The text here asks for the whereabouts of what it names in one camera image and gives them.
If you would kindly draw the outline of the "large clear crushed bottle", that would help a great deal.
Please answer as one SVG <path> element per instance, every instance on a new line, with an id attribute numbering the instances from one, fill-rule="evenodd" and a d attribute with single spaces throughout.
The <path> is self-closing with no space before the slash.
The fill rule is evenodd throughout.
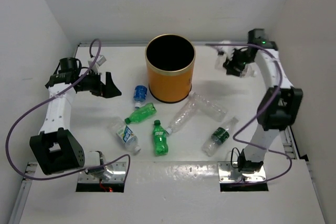
<path id="1" fill-rule="evenodd" d="M 188 97 L 199 110 L 217 122 L 222 122 L 227 114 L 227 109 L 219 103 L 191 91 Z"/>

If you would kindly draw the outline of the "small blue label bottle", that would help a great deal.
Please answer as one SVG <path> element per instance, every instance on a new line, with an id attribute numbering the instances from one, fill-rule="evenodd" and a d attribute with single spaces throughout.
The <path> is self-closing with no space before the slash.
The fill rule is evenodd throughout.
<path id="1" fill-rule="evenodd" d="M 138 85 L 135 87 L 133 95 L 135 109 L 140 108 L 142 104 L 145 102 L 147 91 L 148 90 L 146 86 Z"/>

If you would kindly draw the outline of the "orange cylindrical bin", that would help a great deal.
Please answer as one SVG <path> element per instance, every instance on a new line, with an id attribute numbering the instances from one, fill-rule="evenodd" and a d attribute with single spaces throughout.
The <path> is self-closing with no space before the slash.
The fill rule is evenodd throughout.
<path id="1" fill-rule="evenodd" d="M 192 89 L 196 50 L 179 35 L 165 34 L 153 38 L 145 49 L 149 90 L 163 103 L 178 103 Z"/>

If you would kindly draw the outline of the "clear ribbed bottle white cap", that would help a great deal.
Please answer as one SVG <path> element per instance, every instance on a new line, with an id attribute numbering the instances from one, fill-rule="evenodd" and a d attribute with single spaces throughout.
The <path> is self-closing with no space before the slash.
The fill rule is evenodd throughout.
<path id="1" fill-rule="evenodd" d="M 173 116 L 166 128 L 168 135 L 176 133 L 196 114 L 197 106 L 194 101 L 189 100 L 183 107 Z"/>

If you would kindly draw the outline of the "green Sprite bottle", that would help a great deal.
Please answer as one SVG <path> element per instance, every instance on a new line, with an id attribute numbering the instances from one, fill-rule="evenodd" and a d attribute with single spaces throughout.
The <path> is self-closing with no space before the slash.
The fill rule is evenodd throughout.
<path id="1" fill-rule="evenodd" d="M 152 132 L 154 153 L 156 156 L 166 155 L 169 152 L 169 147 L 166 139 L 166 131 L 161 125 L 160 120 L 154 121 L 154 129 Z"/>

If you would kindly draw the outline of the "clear bottle white blue label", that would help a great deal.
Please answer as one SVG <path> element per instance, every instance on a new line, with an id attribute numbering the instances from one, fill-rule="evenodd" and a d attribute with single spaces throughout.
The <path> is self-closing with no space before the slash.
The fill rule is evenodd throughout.
<path id="1" fill-rule="evenodd" d="M 111 119 L 109 131 L 122 142 L 127 151 L 134 155 L 140 152 L 141 147 L 139 146 L 138 137 L 120 117 L 113 117 Z"/>

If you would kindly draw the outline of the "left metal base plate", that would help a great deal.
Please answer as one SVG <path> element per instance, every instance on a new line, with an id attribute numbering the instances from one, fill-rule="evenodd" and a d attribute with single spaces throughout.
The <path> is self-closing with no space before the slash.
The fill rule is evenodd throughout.
<path id="1" fill-rule="evenodd" d="M 86 169 L 78 175 L 78 183 L 93 184 L 102 183 L 122 183 L 125 179 L 127 163 L 116 162 L 103 168 Z"/>

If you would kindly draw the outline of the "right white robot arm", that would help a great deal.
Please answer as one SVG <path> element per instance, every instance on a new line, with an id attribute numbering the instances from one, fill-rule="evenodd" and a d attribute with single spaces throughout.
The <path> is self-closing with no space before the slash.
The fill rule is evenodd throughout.
<path id="1" fill-rule="evenodd" d="M 256 131 L 237 159 L 237 169 L 243 173 L 261 169 L 274 139 L 295 122 L 303 98 L 303 90 L 295 88 L 288 80 L 279 59 L 278 47 L 266 38 L 264 29 L 250 30 L 247 45 L 235 46 L 223 68 L 227 75 L 242 78 L 251 63 L 258 66 L 266 93 L 254 116 L 258 123 Z"/>

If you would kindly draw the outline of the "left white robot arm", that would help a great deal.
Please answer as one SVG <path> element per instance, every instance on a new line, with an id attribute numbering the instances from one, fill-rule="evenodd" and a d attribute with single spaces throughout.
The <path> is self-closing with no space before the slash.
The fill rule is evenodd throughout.
<path id="1" fill-rule="evenodd" d="M 62 58 L 56 72 L 50 76 L 46 88 L 53 100 L 48 104 L 46 118 L 38 135 L 32 136 L 29 141 L 44 174 L 58 174 L 84 166 L 84 150 L 70 132 L 71 104 L 77 92 L 82 91 L 103 98 L 122 94 L 113 83 L 110 72 L 106 72 L 106 81 L 101 81 L 98 68 L 105 61 L 105 57 L 100 55 L 92 69 L 80 79 L 83 69 L 81 61 Z"/>

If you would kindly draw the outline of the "metal base plate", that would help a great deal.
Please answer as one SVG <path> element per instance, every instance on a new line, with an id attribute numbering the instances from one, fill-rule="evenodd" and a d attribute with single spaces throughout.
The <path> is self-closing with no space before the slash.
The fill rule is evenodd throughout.
<path id="1" fill-rule="evenodd" d="M 220 184 L 256 183 L 265 182 L 266 173 L 262 166 L 258 172 L 239 172 L 230 162 L 218 162 L 218 175 Z"/>
<path id="2" fill-rule="evenodd" d="M 127 163 L 116 162 L 103 168 L 86 169 L 78 175 L 78 183 L 93 184 L 102 183 L 122 183 L 125 179 Z"/>

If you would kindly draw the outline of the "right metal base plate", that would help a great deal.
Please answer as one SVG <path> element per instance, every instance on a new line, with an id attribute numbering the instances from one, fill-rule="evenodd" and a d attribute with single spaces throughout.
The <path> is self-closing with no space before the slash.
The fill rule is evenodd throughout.
<path id="1" fill-rule="evenodd" d="M 262 166 L 258 172 L 239 172 L 230 162 L 218 162 L 218 175 L 220 184 L 256 183 L 265 182 L 266 173 Z"/>

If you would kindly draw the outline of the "clear bottle dark green label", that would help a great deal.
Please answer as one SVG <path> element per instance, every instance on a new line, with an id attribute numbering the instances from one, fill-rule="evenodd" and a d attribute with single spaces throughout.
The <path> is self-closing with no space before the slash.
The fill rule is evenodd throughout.
<path id="1" fill-rule="evenodd" d="M 222 123 L 202 145 L 202 151 L 208 156 L 213 156 L 216 151 L 231 137 L 239 119 L 232 117 Z"/>

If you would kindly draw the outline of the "green bottle sideways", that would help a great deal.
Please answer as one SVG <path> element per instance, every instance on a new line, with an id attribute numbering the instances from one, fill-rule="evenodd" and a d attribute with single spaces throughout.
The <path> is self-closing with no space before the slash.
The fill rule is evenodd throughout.
<path id="1" fill-rule="evenodd" d="M 146 105 L 136 109 L 129 117 L 125 118 L 126 124 L 138 124 L 141 123 L 156 113 L 156 108 L 153 103 L 147 103 Z"/>

